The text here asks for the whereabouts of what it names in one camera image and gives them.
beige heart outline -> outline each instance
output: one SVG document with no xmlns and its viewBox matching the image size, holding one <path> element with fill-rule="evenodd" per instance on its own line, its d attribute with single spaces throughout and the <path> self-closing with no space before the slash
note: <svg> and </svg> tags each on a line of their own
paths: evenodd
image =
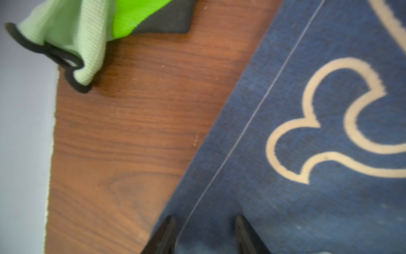
<svg viewBox="0 0 406 254">
<path fill-rule="evenodd" d="M 393 37 L 395 42 L 406 54 L 406 30 L 395 18 L 391 9 L 383 0 L 369 0 L 369 3 L 385 29 Z M 406 143 L 396 145 L 384 145 L 375 143 L 366 138 L 358 129 L 356 120 L 359 113 L 373 101 L 386 95 L 385 87 L 379 78 L 378 73 L 371 66 L 357 58 L 347 57 L 333 60 L 313 74 L 307 83 L 303 98 L 302 108 L 304 118 L 294 119 L 278 126 L 269 136 L 266 144 L 266 156 L 272 167 L 282 176 L 292 181 L 309 184 L 310 172 L 318 163 L 323 161 L 336 161 L 348 168 L 362 174 L 383 178 L 406 178 L 406 168 L 388 169 L 376 168 L 365 165 L 340 152 L 329 151 L 313 155 L 303 164 L 299 174 L 288 170 L 278 160 L 275 154 L 275 147 L 282 135 L 296 128 L 310 127 L 320 128 L 321 125 L 314 114 L 313 96 L 321 81 L 331 72 L 339 69 L 351 69 L 358 73 L 368 85 L 369 91 L 355 100 L 347 109 L 344 115 L 344 130 L 348 137 L 360 148 L 377 154 L 396 154 L 406 152 Z"/>
</svg>

green cloth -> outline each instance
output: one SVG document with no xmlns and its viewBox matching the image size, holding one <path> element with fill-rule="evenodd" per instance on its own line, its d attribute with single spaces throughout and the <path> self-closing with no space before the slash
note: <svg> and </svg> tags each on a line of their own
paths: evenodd
<svg viewBox="0 0 406 254">
<path fill-rule="evenodd" d="M 106 42 L 129 35 L 171 0 L 46 0 L 17 25 L 30 42 L 48 42 L 83 60 L 73 72 L 83 86 L 92 81 L 104 60 Z"/>
</svg>

wood grain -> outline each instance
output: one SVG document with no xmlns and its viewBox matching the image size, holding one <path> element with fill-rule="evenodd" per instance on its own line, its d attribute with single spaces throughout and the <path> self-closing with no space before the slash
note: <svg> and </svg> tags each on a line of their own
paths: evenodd
<svg viewBox="0 0 406 254">
<path fill-rule="evenodd" d="M 141 252 L 280 4 L 197 1 L 187 35 L 109 43 L 90 93 L 60 79 L 47 254 Z"/>
</svg>

blue rug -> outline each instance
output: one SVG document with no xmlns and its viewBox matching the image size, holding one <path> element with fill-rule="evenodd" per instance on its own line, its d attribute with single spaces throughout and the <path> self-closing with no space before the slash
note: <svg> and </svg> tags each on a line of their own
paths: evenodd
<svg viewBox="0 0 406 254">
<path fill-rule="evenodd" d="M 177 254 L 406 253 L 406 1 L 285 0 L 157 225 Z"/>
</svg>

white stitched line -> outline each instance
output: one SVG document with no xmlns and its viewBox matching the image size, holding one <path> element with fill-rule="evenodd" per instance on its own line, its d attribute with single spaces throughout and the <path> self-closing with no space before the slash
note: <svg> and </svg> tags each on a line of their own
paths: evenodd
<svg viewBox="0 0 406 254">
<path fill-rule="evenodd" d="M 234 152 L 234 149 L 237 147 L 238 143 L 240 142 L 242 136 L 244 135 L 245 131 L 247 130 L 248 126 L 250 125 L 252 119 L 255 117 L 255 115 L 257 114 L 259 108 L 261 107 L 262 103 L 265 101 L 266 97 L 268 96 L 269 92 L 271 91 L 272 87 L 274 86 L 274 84 L 276 83 L 276 81 L 278 80 L 279 76 L 281 75 L 283 69 L 285 68 L 286 64 L 288 63 L 290 57 L 292 56 L 293 52 L 295 51 L 295 49 L 297 48 L 297 46 L 299 45 L 300 41 L 302 40 L 304 34 L 306 33 L 307 29 L 309 28 L 310 24 L 312 23 L 314 17 L 316 16 L 317 12 L 319 12 L 320 8 L 322 7 L 323 3 L 326 0 L 322 0 L 319 4 L 319 6 L 317 7 L 316 11 L 313 13 L 312 17 L 310 18 L 309 22 L 307 23 L 306 27 L 304 28 L 302 34 L 300 35 L 298 41 L 296 42 L 295 46 L 292 48 L 291 52 L 289 53 L 289 55 L 287 56 L 285 62 L 283 63 L 281 69 L 279 70 L 278 74 L 276 75 L 274 81 L 272 82 L 272 84 L 269 86 L 268 90 L 266 91 L 265 95 L 263 96 L 262 100 L 259 102 L 257 108 L 255 109 L 253 115 L 251 116 L 251 118 L 248 120 L 247 124 L 245 125 L 244 129 L 242 130 L 242 133 L 240 134 L 240 136 L 238 137 L 236 143 L 234 144 L 233 148 L 231 148 L 230 152 L 228 153 L 227 157 L 225 158 L 225 160 L 223 161 L 223 163 L 221 164 L 220 168 L 217 170 L 217 172 L 214 174 L 213 178 L 210 180 L 209 184 L 207 185 L 207 187 L 205 188 L 205 190 L 203 191 L 202 195 L 199 197 L 199 199 L 197 200 L 196 204 L 194 205 L 192 211 L 190 212 L 188 218 L 186 219 L 185 224 L 183 225 L 182 229 L 179 232 L 179 235 L 176 239 L 176 243 L 175 245 L 177 245 L 180 236 L 183 233 L 183 230 L 185 229 L 186 225 L 188 224 L 190 217 L 193 215 L 194 211 L 196 210 L 196 207 L 199 205 L 200 201 L 202 200 L 203 196 L 206 194 L 207 190 L 210 188 L 211 184 L 214 182 L 214 180 L 216 179 L 218 173 L 221 171 L 221 169 L 223 168 L 224 164 L 227 162 L 228 158 L 230 158 L 231 154 Z"/>
</svg>

